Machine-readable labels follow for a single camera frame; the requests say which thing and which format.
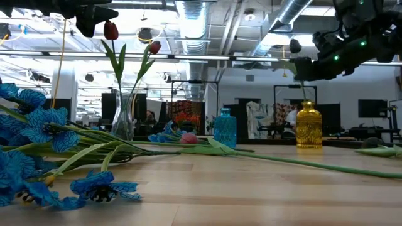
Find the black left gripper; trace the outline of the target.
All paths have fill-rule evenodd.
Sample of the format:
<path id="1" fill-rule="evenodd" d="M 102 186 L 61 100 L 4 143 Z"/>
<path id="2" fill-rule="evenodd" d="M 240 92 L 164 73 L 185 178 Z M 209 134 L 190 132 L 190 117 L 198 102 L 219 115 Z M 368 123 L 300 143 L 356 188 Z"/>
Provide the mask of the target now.
<path id="1" fill-rule="evenodd" d="M 51 13 L 61 14 L 65 18 L 76 17 L 76 27 L 85 37 L 93 37 L 95 26 L 119 16 L 119 12 L 99 7 L 112 0 L 31 0 L 32 9 L 39 10 L 44 16 Z"/>

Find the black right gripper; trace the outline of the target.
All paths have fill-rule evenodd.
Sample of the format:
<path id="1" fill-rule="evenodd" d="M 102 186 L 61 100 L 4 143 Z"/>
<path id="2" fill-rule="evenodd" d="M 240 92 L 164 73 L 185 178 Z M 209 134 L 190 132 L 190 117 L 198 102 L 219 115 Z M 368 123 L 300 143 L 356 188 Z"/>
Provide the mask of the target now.
<path id="1" fill-rule="evenodd" d="M 318 49 L 317 60 L 310 57 L 293 59 L 295 80 L 332 80 L 342 74 L 351 75 L 362 63 L 375 59 L 389 63 L 402 54 L 402 19 L 374 19 L 359 25 L 345 37 L 337 31 L 313 34 Z"/>

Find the dark tulip with green stem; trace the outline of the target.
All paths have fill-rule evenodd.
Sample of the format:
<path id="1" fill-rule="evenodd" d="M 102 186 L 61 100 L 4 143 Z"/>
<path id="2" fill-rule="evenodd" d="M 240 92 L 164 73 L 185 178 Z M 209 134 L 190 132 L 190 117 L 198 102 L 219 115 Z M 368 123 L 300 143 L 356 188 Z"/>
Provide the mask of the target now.
<path id="1" fill-rule="evenodd" d="M 385 146 L 384 141 L 376 137 L 370 137 L 364 140 L 361 148 L 356 149 L 355 152 L 382 158 L 402 158 L 401 146 L 395 144 L 392 147 Z"/>
<path id="2" fill-rule="evenodd" d="M 301 50 L 302 50 L 301 44 L 299 43 L 298 40 L 295 40 L 295 39 L 290 40 L 289 47 L 290 47 L 290 52 L 292 54 L 297 54 L 297 53 L 301 52 Z M 295 63 L 292 62 L 291 60 L 289 60 L 289 61 L 284 61 L 283 64 L 289 71 L 291 71 L 293 73 L 294 80 L 296 80 L 297 70 L 296 70 Z M 300 86 L 301 86 L 301 89 L 302 89 L 302 92 L 303 92 L 303 100 L 307 101 L 307 96 L 306 96 L 306 93 L 305 93 L 305 83 L 302 80 L 299 81 L 299 83 L 300 83 Z"/>
<path id="3" fill-rule="evenodd" d="M 279 158 L 273 156 L 262 156 L 258 154 L 252 154 L 244 151 L 238 151 L 235 149 L 226 146 L 213 138 L 208 138 L 209 145 L 202 146 L 199 144 L 199 140 L 194 134 L 184 134 L 180 139 L 181 144 L 189 144 L 188 148 L 182 149 L 180 152 L 184 154 L 201 154 L 201 155 L 211 155 L 211 156 L 244 156 L 248 158 L 256 158 L 256 159 L 264 159 L 270 161 L 276 161 L 281 163 L 290 163 L 290 164 L 298 164 L 302 166 L 310 166 L 314 168 L 332 170 L 332 171 L 340 171 L 344 173 L 352 173 L 358 175 L 368 175 L 368 176 L 376 176 L 380 178 L 390 178 L 390 179 L 401 179 L 402 173 L 386 173 L 380 171 L 370 171 L 365 169 L 355 169 L 355 168 L 346 168 L 343 166 L 334 166 L 334 165 L 326 165 L 320 163 L 313 163 L 308 161 L 301 161 L 296 159 L 286 159 Z"/>

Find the blue artificial flower bunch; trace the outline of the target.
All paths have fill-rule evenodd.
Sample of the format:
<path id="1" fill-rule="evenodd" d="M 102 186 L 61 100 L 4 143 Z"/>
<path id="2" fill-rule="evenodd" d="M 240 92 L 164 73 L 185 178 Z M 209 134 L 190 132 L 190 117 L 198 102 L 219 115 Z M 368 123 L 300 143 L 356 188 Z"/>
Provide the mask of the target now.
<path id="1" fill-rule="evenodd" d="M 44 109 L 46 97 L 35 90 L 0 82 L 0 99 L 17 105 L 10 109 L 0 104 L 0 207 L 16 198 L 59 210 L 82 208 L 88 200 L 141 199 L 137 183 L 116 182 L 107 167 L 159 152 L 72 124 L 66 108 Z M 73 180 L 73 196 L 61 198 L 50 190 L 58 176 L 88 164 L 100 164 L 101 170 Z"/>
<path id="2" fill-rule="evenodd" d="M 149 135 L 148 139 L 156 143 L 178 143 L 186 133 L 178 127 L 175 121 L 169 121 L 161 132 Z"/>

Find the blue glass vase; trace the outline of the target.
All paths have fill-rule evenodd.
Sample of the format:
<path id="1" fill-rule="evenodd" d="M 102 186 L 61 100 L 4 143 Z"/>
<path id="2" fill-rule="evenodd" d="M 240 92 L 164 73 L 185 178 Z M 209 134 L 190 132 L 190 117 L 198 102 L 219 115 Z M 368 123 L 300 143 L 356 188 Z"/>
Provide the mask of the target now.
<path id="1" fill-rule="evenodd" d="M 214 119 L 214 139 L 230 148 L 237 144 L 237 119 L 231 116 L 230 108 L 221 108 Z"/>

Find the clear glass vase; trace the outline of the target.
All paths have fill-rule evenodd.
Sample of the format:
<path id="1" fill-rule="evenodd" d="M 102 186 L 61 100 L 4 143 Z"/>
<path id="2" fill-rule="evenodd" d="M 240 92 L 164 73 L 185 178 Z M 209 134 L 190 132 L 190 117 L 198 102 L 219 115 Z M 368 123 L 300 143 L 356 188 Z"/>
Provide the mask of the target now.
<path id="1" fill-rule="evenodd" d="M 131 141 L 134 137 L 134 122 L 131 105 L 133 94 L 118 92 L 116 112 L 112 122 L 112 133 L 123 140 Z"/>

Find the red white floral cloth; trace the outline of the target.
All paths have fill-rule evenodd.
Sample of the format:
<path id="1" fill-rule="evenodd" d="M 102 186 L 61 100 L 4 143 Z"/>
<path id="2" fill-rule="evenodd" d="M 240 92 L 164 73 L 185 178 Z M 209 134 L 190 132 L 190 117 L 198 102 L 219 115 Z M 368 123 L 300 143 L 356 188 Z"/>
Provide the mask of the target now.
<path id="1" fill-rule="evenodd" d="M 276 104 L 275 117 L 276 124 L 283 125 L 285 124 L 286 117 L 289 112 L 296 110 L 297 105 L 288 105 L 288 104 Z"/>

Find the person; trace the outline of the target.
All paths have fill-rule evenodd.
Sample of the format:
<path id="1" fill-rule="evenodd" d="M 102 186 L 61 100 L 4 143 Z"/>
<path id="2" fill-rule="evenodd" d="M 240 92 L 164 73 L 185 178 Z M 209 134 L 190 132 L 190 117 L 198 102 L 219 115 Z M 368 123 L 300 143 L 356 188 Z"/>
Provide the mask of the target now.
<path id="1" fill-rule="evenodd" d="M 285 139 L 293 139 L 296 138 L 296 117 L 298 110 L 293 110 L 288 113 L 286 120 L 284 131 L 282 133 L 282 138 Z"/>
<path id="2" fill-rule="evenodd" d="M 149 132 L 153 131 L 153 127 L 157 124 L 158 122 L 155 119 L 155 113 L 151 110 L 146 111 L 146 119 L 144 121 L 145 126 L 147 127 L 147 130 Z"/>

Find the white patterned cloth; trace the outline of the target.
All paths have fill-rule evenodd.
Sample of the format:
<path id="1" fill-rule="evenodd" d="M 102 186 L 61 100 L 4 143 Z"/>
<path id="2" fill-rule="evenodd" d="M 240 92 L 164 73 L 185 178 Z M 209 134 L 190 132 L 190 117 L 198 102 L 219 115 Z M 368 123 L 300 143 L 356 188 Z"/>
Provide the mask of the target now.
<path id="1" fill-rule="evenodd" d="M 250 101 L 246 104 L 246 112 L 248 138 L 267 139 L 268 131 L 258 129 L 261 126 L 269 126 L 273 122 L 273 106 Z"/>

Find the white pillar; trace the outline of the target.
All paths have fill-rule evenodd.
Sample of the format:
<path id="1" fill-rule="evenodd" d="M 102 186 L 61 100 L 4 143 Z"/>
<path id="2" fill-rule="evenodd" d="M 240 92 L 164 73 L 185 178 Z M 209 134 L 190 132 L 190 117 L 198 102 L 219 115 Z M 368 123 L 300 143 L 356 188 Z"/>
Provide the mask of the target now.
<path id="1" fill-rule="evenodd" d="M 78 81 L 73 65 L 62 65 L 60 73 L 58 67 L 53 70 L 51 98 L 55 91 L 55 109 L 64 107 L 68 110 L 67 119 L 75 122 L 77 113 Z"/>

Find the black partition panel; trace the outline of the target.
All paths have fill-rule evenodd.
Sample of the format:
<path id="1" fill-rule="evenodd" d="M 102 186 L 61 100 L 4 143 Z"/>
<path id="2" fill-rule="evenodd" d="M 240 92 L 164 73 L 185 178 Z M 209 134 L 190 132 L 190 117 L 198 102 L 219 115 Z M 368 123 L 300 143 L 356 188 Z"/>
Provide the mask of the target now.
<path id="1" fill-rule="evenodd" d="M 144 120 L 147 111 L 147 95 L 138 94 L 134 102 L 134 118 L 137 120 Z M 102 106 L 102 119 L 108 119 L 112 122 L 117 109 L 117 94 L 116 93 L 102 93 L 101 96 Z"/>

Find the black desk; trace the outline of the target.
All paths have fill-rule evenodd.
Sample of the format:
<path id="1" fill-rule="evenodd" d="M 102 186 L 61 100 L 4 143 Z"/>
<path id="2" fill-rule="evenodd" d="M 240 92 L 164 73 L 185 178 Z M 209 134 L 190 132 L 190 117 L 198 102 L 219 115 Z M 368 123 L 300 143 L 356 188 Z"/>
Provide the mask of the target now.
<path id="1" fill-rule="evenodd" d="M 390 142 L 402 141 L 401 129 L 383 129 L 379 127 L 353 127 L 349 129 L 348 136 L 357 140 L 364 140 L 370 137 L 382 138 L 382 134 L 389 134 Z"/>

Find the black monitor stand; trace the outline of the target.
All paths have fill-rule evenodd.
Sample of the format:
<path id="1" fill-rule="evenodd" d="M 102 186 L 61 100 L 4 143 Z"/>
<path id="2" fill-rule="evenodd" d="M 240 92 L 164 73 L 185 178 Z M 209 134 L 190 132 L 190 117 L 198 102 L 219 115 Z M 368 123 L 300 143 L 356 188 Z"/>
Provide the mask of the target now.
<path id="1" fill-rule="evenodd" d="M 390 142 L 393 143 L 396 140 L 401 140 L 400 129 L 398 128 L 397 118 L 396 118 L 396 110 L 397 107 L 395 105 L 391 105 L 388 107 L 389 111 L 389 136 Z"/>

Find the colourful patterned cloth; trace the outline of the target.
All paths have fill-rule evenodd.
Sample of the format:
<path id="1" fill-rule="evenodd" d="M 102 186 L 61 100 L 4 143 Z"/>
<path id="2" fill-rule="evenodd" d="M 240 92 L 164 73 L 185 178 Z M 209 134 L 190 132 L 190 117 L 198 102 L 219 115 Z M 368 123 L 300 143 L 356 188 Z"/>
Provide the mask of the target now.
<path id="1" fill-rule="evenodd" d="M 180 128 L 183 121 L 191 121 L 196 128 L 196 134 L 202 132 L 203 106 L 201 102 L 178 100 L 167 103 L 168 117 L 175 121 Z"/>

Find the horizontal ceiling light rail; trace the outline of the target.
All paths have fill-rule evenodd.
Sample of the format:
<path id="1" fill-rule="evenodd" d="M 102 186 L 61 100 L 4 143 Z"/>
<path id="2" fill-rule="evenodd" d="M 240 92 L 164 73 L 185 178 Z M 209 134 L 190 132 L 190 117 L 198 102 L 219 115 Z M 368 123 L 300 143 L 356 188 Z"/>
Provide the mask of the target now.
<path id="1" fill-rule="evenodd" d="M 107 58 L 105 53 L 90 52 L 60 52 L 60 51 L 20 51 L 20 50 L 0 50 L 0 56 L 21 57 L 21 58 L 48 58 L 56 59 L 63 54 L 64 59 L 73 60 L 100 60 Z M 151 59 L 157 60 L 190 60 L 190 61 L 230 61 L 230 62 L 279 62 L 289 61 L 290 58 L 277 57 L 248 57 L 248 56 L 213 56 L 213 55 L 172 55 L 157 54 L 151 55 Z"/>

